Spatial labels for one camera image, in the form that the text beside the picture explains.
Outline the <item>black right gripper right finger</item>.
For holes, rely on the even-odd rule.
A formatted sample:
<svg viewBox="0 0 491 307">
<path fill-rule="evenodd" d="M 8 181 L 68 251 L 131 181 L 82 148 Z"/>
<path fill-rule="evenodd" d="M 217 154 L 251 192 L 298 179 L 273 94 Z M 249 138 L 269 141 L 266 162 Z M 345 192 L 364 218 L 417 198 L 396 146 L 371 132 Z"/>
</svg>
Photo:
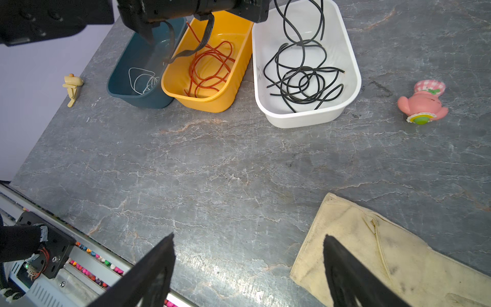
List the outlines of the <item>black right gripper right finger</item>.
<svg viewBox="0 0 491 307">
<path fill-rule="evenodd" d="M 407 306 L 335 237 L 326 235 L 323 258 L 335 306 Z"/>
</svg>

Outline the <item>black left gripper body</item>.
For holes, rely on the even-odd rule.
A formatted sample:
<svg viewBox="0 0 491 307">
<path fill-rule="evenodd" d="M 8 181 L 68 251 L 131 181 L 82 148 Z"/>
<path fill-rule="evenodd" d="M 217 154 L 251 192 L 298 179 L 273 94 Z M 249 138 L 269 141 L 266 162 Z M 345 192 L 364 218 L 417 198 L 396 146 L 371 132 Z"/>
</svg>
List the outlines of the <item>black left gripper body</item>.
<svg viewBox="0 0 491 307">
<path fill-rule="evenodd" d="M 233 13 L 253 23 L 262 23 L 269 16 L 270 2 L 270 0 L 240 0 Z"/>
</svg>

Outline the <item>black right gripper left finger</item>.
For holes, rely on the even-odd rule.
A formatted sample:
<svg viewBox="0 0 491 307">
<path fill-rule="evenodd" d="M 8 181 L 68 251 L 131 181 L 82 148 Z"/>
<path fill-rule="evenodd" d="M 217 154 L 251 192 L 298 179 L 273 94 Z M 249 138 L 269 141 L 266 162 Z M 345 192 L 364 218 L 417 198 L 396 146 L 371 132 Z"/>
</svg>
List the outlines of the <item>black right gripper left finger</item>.
<svg viewBox="0 0 491 307">
<path fill-rule="evenodd" d="M 161 240 L 90 306 L 164 306 L 176 261 L 173 239 L 171 233 Z"/>
</svg>

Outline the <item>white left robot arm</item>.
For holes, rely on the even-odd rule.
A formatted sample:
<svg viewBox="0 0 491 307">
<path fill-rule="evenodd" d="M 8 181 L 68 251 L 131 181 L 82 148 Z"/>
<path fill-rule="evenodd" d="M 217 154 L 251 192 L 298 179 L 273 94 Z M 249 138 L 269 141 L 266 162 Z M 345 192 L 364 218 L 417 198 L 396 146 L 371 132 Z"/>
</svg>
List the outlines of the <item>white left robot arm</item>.
<svg viewBox="0 0 491 307">
<path fill-rule="evenodd" d="M 213 12 L 231 14 L 261 23 L 267 20 L 269 1 L 118 1 L 124 25 L 152 42 L 152 28 L 164 21 Z M 74 36 L 88 25 L 113 24 L 112 1 L 1 1 L 1 44 L 16 46 Z"/>
</svg>

